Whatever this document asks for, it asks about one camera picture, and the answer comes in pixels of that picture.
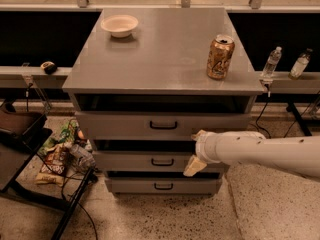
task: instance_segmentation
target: white bottle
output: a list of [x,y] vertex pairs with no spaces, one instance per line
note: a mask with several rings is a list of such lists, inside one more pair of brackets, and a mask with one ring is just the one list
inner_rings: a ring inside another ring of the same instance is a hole
[[307,49],[305,52],[301,53],[297,61],[294,63],[290,73],[289,77],[291,79],[298,79],[302,72],[305,70],[305,68],[308,66],[308,63],[310,61],[310,56],[312,53],[312,49]]
[[262,77],[270,78],[272,76],[273,72],[275,71],[278,65],[279,60],[281,59],[281,50],[282,48],[280,46],[277,46],[276,49],[270,53],[267,63],[263,68],[261,74]]

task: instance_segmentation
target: gray tabletop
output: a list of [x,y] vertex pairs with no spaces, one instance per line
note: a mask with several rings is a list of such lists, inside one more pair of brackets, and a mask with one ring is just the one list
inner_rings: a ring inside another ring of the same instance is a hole
[[[127,14],[139,20],[132,36],[111,37],[102,19]],[[206,64],[217,34],[235,41],[228,76],[209,78]],[[63,89],[85,93],[262,93],[259,77],[224,8],[104,9]]]

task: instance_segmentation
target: drawer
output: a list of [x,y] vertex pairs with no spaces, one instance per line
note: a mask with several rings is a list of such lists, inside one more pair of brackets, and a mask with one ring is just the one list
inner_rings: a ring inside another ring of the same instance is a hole
[[147,175],[141,173],[119,173],[108,175],[105,183],[112,193],[148,193],[148,194],[215,194],[222,180],[212,177],[183,178],[176,173]]
[[190,140],[201,129],[245,129],[249,114],[77,112],[77,120],[90,140],[144,139]]
[[[93,152],[97,168],[102,171],[183,172],[191,155],[188,152]],[[203,172],[222,175],[226,170],[226,165],[217,163],[208,165]]]

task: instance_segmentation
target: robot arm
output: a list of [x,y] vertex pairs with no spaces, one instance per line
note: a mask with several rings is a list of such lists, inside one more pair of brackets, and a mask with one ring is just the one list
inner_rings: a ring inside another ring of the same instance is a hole
[[207,164],[259,164],[303,177],[320,178],[320,136],[266,139],[258,132],[200,131],[196,155],[185,168],[193,176]]

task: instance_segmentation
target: can lid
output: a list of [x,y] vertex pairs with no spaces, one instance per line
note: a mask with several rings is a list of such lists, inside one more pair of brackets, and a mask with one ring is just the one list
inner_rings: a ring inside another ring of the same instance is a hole
[[222,35],[222,34],[217,35],[216,41],[221,44],[232,44],[233,43],[233,39],[230,36]]

